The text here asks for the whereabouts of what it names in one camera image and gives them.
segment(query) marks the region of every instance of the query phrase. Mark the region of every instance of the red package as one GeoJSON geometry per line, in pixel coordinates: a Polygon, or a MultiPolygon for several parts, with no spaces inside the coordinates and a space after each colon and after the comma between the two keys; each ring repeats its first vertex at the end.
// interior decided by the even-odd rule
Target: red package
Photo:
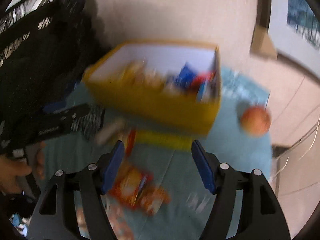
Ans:
{"type": "Polygon", "coordinates": [[[216,72],[209,72],[209,73],[202,73],[198,76],[196,76],[192,83],[190,84],[189,89],[191,90],[198,90],[200,85],[205,82],[206,80],[212,80],[214,78],[214,76],[216,75],[216,72]]]}
{"type": "Polygon", "coordinates": [[[162,203],[169,204],[170,196],[162,187],[146,186],[139,195],[138,203],[149,216],[154,216],[162,203]]]}
{"type": "Polygon", "coordinates": [[[109,194],[125,206],[136,209],[139,206],[137,202],[139,193],[145,184],[152,181],[152,179],[152,174],[140,171],[127,161],[124,161],[119,168],[109,194]]]}

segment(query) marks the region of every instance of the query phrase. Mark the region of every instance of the teal bedsheet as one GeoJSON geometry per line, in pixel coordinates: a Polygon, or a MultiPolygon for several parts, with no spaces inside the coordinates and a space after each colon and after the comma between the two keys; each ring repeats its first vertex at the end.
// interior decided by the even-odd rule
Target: teal bedsheet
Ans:
{"type": "MultiPolygon", "coordinates": [[[[271,145],[269,134],[262,138],[250,138],[239,127],[238,116],[248,104],[250,98],[239,96],[237,81],[230,82],[231,73],[226,69],[223,80],[229,87],[224,87],[224,96],[220,112],[206,139],[201,143],[207,152],[214,153],[220,162],[226,162],[234,169],[251,172],[258,168],[266,178],[271,168],[271,145]]],[[[268,93],[259,90],[258,99],[265,101],[268,93]]],[[[83,84],[68,97],[68,107],[81,103],[93,103],[92,97],[83,84]]],[[[119,115],[116,111],[107,110],[106,122],[119,115]]],[[[149,126],[140,119],[131,118],[137,125],[149,126]]],[[[112,146],[97,147],[86,141],[80,133],[68,134],[46,142],[45,175],[47,179],[62,169],[65,172],[75,172],[83,169],[87,164],[95,162],[112,146]]],[[[133,231],[136,240],[199,239],[209,217],[215,196],[204,188],[197,172],[191,152],[174,151],[156,146],[135,145],[130,161],[140,168],[152,171],[154,182],[162,185],[170,193],[172,201],[162,205],[154,217],[147,217],[142,212],[132,212],[124,209],[125,220],[133,231]]],[[[234,214],[229,228],[228,237],[235,235],[241,211],[242,192],[238,191],[234,207],[234,214]]]]}

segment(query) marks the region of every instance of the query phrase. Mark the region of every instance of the blue gripper pad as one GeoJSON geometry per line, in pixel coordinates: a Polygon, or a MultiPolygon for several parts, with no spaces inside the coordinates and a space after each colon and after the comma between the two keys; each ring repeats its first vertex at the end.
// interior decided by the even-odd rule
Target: blue gripper pad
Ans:
{"type": "Polygon", "coordinates": [[[191,154],[198,168],[198,172],[200,174],[204,187],[209,190],[211,194],[213,194],[216,190],[214,184],[214,174],[207,162],[207,159],[204,156],[204,149],[202,148],[198,140],[195,140],[192,143],[191,154]]]}
{"type": "Polygon", "coordinates": [[[116,179],[118,169],[124,157],[124,144],[121,141],[117,141],[116,145],[109,154],[112,155],[111,159],[109,164],[102,172],[103,184],[101,186],[101,191],[103,194],[106,194],[107,191],[112,188],[112,185],[116,179]]]}

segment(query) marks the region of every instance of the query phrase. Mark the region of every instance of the orange ball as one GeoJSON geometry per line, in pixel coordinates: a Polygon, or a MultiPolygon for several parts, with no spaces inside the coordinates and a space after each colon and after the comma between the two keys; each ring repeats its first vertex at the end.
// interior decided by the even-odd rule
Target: orange ball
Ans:
{"type": "Polygon", "coordinates": [[[271,116],[263,106],[251,106],[240,119],[244,131],[254,137],[266,134],[271,125],[271,116]]]}

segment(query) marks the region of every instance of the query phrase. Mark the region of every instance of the orange snack bag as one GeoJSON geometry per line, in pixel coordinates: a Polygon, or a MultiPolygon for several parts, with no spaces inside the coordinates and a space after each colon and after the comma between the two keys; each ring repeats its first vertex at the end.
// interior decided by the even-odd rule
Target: orange snack bag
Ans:
{"type": "Polygon", "coordinates": [[[150,173],[139,171],[139,169],[124,161],[119,168],[115,183],[109,190],[109,194],[125,206],[136,209],[139,193],[143,186],[152,179],[153,176],[150,173]]]}
{"type": "Polygon", "coordinates": [[[170,196],[162,187],[146,186],[139,195],[138,203],[149,216],[154,216],[162,203],[168,204],[170,196]]]}

